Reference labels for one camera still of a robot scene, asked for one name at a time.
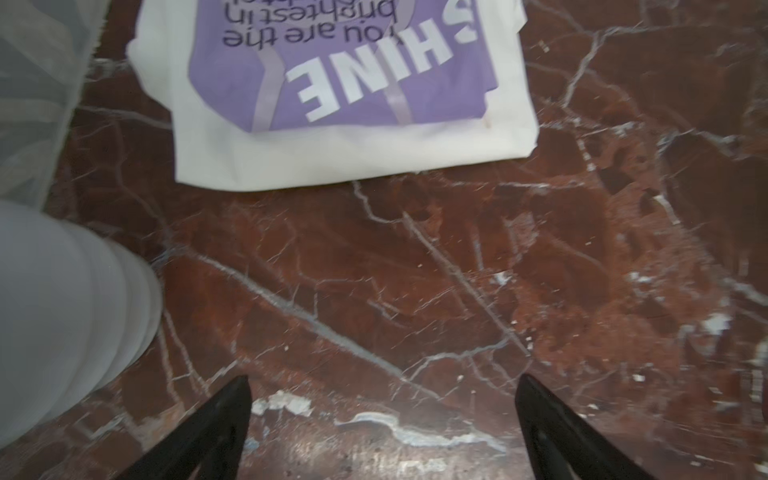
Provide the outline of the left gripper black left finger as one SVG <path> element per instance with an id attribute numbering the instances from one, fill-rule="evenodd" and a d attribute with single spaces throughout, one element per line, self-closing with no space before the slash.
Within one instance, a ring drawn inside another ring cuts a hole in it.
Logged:
<path id="1" fill-rule="evenodd" d="M 248 377 L 232 379 L 120 479 L 234 479 L 251 416 Z"/>

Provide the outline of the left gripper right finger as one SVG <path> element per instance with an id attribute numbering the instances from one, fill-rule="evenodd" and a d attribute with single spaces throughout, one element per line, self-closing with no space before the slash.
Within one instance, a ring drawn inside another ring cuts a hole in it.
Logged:
<path id="1" fill-rule="evenodd" d="M 652 476 L 530 374 L 515 408 L 537 479 L 650 479 Z"/>

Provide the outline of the purple t shirt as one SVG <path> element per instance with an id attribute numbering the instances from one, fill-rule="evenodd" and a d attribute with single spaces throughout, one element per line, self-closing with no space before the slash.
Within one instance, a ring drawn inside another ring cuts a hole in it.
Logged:
<path id="1" fill-rule="evenodd" d="M 476 119 L 498 85 L 470 1 L 202 1 L 188 76 L 247 133 Z"/>

